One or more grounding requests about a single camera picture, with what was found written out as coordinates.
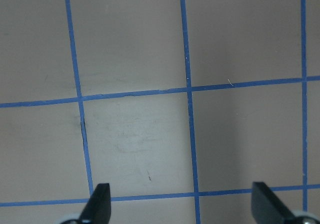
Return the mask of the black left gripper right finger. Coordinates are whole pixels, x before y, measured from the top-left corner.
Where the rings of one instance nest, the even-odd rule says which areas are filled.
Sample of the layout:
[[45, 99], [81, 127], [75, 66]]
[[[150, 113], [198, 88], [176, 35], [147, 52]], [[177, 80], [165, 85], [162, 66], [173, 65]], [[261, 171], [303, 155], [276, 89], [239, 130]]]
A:
[[296, 216], [264, 182], [253, 182], [251, 214], [257, 224], [294, 224]]

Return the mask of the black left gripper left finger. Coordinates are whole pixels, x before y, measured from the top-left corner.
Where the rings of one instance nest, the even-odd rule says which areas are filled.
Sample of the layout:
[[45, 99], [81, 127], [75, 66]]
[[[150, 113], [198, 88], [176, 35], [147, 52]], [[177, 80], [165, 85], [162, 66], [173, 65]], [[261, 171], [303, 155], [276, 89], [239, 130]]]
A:
[[109, 183], [99, 183], [77, 219], [78, 224], [108, 224], [111, 219]]

